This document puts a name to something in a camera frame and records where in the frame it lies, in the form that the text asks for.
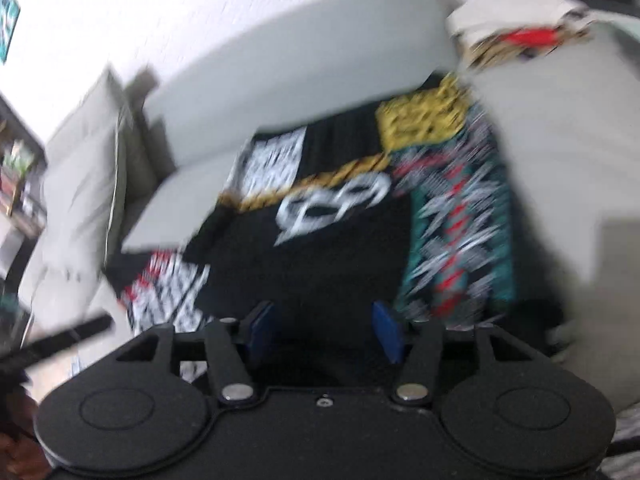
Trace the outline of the grey striped rug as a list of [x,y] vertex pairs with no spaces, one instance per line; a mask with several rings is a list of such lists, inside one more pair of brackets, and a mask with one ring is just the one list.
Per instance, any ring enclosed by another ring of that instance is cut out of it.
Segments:
[[607,479],[637,480],[639,476],[639,404],[620,412],[616,418],[616,430],[608,456],[600,474]]

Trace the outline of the red and tan item pile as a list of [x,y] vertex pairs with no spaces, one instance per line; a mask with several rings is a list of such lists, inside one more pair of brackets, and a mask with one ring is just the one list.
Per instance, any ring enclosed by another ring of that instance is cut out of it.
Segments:
[[590,7],[578,0],[472,0],[446,26],[463,64],[486,70],[585,41],[591,22]]

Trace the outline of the dark bookshelf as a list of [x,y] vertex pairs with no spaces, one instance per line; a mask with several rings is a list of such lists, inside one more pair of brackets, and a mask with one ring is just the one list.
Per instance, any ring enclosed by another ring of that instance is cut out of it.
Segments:
[[42,144],[1,97],[1,279],[17,288],[47,213],[41,180],[47,169]]

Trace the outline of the black white patterned knit sweater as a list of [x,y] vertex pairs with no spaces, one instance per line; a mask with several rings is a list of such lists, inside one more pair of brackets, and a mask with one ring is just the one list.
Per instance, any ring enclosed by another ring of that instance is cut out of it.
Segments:
[[288,131],[259,131],[178,248],[127,250],[105,275],[135,334],[199,330],[274,304],[260,370],[275,382],[379,382],[375,301],[450,330],[501,327],[564,346],[544,248],[496,128],[453,74]]

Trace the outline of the beige sofa cushion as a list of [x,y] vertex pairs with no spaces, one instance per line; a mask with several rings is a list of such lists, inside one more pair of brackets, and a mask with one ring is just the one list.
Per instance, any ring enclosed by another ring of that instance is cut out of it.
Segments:
[[36,323],[57,330],[81,320],[116,248],[126,198],[132,118],[110,68],[46,146],[42,192],[47,224],[21,282]]

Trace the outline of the grey sofa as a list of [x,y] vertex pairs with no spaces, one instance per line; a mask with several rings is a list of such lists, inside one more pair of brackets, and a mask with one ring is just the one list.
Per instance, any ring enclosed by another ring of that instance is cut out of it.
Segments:
[[47,332],[107,311],[81,365],[153,326],[269,302],[259,385],[386,385],[376,302],[495,325],[639,400],[639,46],[599,24],[464,67],[446,0],[319,0],[141,103],[112,72],[48,146],[20,297]]

